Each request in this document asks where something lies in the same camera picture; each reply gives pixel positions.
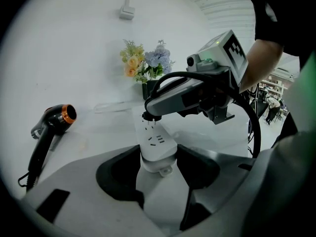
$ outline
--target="black sleeve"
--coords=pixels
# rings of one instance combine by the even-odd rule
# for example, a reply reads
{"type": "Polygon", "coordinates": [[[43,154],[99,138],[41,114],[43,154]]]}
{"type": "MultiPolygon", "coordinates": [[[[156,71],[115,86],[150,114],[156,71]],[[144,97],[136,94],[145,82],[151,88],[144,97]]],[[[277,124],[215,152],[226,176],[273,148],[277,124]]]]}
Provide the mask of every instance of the black sleeve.
{"type": "Polygon", "coordinates": [[[251,0],[256,14],[255,40],[269,40],[284,45],[284,37],[278,22],[266,13],[266,0],[251,0]]]}

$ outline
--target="hair dryer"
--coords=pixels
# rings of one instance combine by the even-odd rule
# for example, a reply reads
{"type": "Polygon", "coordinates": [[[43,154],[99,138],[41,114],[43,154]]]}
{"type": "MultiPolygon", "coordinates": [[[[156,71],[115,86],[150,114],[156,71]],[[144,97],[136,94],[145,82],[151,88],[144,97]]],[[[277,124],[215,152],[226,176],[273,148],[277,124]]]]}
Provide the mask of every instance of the hair dryer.
{"type": "Polygon", "coordinates": [[[26,190],[32,188],[40,175],[44,160],[55,134],[64,133],[77,118],[72,105],[56,105],[48,108],[39,122],[32,128],[31,135],[38,139],[29,163],[26,190]]]}

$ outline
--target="person in background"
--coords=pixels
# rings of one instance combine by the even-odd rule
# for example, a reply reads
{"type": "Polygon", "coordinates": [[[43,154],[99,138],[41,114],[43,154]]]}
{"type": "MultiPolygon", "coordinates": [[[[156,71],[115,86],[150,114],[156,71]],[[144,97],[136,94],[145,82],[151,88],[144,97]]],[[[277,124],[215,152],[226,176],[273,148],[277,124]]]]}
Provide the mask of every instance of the person in background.
{"type": "Polygon", "coordinates": [[[265,119],[265,121],[267,122],[268,125],[270,125],[271,121],[275,118],[275,116],[279,112],[281,104],[277,100],[277,96],[268,97],[267,102],[269,103],[271,108],[269,110],[268,116],[265,119]]]}

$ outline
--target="vase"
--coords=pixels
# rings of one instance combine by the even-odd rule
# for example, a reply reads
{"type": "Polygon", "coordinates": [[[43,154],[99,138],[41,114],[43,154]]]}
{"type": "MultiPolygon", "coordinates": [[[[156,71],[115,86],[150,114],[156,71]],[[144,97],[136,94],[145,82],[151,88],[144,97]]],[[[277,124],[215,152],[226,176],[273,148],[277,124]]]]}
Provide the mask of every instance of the vase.
{"type": "Polygon", "coordinates": [[[151,91],[153,90],[156,82],[158,80],[149,80],[147,81],[147,84],[146,83],[143,83],[142,86],[143,86],[143,99],[146,100],[150,94],[151,94],[151,91]]]}

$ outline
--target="flower bouquet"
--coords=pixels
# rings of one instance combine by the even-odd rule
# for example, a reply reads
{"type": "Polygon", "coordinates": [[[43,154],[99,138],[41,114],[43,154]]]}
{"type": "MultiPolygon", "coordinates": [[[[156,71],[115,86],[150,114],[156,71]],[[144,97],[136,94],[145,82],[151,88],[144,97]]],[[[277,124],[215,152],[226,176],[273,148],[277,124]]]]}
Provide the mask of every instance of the flower bouquet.
{"type": "Polygon", "coordinates": [[[170,51],[165,49],[163,40],[158,41],[154,51],[145,52],[143,45],[136,46],[135,42],[124,40],[126,48],[120,52],[124,62],[124,73],[143,84],[143,97],[147,99],[153,89],[157,77],[171,72],[175,63],[170,60],[170,51]]]}

